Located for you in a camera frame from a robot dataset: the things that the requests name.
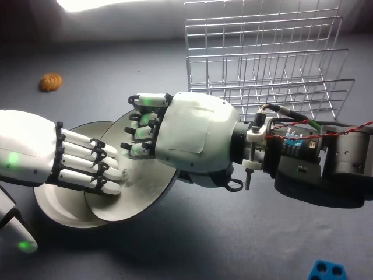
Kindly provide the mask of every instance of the blue label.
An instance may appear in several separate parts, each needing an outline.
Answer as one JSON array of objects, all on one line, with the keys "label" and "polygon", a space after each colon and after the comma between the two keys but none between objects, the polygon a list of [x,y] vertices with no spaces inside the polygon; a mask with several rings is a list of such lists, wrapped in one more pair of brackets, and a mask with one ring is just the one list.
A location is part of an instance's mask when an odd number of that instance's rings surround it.
[{"label": "blue label", "polygon": [[[296,138],[298,138],[297,135],[293,135],[293,134],[286,134],[286,137],[296,137]],[[290,139],[285,140],[286,145],[291,145],[291,146],[296,146],[296,147],[302,146],[302,143],[303,143],[303,140],[290,140]]]}]

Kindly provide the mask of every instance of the metal wire basket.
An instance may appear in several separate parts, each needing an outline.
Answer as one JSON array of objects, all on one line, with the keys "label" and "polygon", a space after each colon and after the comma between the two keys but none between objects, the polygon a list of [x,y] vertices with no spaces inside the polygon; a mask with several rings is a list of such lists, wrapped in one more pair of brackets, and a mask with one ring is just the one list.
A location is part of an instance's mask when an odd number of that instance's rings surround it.
[{"label": "metal wire basket", "polygon": [[340,0],[255,3],[184,5],[189,91],[230,102],[243,120],[266,102],[336,118],[354,83],[339,79],[348,55],[334,49]]}]

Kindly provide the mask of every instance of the metal wire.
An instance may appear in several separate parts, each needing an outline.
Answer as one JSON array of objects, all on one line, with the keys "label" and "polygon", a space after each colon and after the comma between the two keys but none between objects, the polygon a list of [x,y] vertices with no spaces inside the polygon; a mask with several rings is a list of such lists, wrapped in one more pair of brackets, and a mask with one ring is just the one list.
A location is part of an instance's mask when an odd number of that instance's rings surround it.
[{"label": "metal wire", "polygon": [[189,91],[218,96],[246,120],[266,102],[334,118],[351,91],[334,49],[340,0],[217,0],[184,5]]}]

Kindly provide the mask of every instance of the orange-brown object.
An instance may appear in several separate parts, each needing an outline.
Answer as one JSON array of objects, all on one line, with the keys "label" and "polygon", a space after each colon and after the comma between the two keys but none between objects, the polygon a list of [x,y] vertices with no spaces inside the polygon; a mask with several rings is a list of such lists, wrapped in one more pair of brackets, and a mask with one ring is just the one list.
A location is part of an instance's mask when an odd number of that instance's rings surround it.
[{"label": "orange-brown object", "polygon": [[45,74],[39,83],[40,90],[43,92],[50,92],[57,90],[62,85],[62,78],[57,73]]}]

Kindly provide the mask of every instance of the bright light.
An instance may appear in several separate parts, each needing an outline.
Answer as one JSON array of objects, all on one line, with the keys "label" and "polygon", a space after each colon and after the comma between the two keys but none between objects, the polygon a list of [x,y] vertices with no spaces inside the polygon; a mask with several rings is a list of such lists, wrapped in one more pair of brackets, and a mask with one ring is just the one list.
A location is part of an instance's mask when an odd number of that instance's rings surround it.
[{"label": "bright light", "polygon": [[139,0],[57,0],[57,3],[69,13],[81,12],[107,5],[135,2]]}]

